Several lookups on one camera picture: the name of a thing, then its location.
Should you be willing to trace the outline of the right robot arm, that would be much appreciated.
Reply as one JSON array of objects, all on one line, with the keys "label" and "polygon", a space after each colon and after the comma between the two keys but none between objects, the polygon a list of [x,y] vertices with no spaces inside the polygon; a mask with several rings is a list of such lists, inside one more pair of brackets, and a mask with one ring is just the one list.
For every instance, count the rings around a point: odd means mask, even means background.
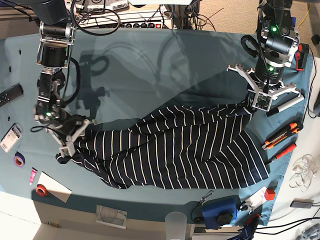
[{"label": "right robot arm", "polygon": [[[43,67],[37,80],[33,119],[57,141],[61,157],[72,157],[76,153],[75,141],[84,136],[90,124],[85,116],[71,115],[65,110],[81,88],[80,65],[72,58],[78,27],[76,1],[42,0],[32,7],[40,18],[36,63]],[[69,70],[70,63],[76,70],[76,89],[66,99],[69,74],[64,74],[63,70]]]}]

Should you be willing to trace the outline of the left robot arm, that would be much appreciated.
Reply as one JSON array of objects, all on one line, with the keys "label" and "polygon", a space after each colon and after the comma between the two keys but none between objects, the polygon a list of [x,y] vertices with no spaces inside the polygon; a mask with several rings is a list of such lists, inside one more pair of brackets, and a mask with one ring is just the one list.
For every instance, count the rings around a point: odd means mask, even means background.
[{"label": "left robot arm", "polygon": [[248,83],[251,106],[266,112],[268,117],[304,100],[293,82],[285,84],[282,74],[290,68],[300,45],[300,35],[291,17],[291,0],[261,0],[257,7],[256,36],[244,35],[242,48],[257,58],[255,68],[229,65]]}]

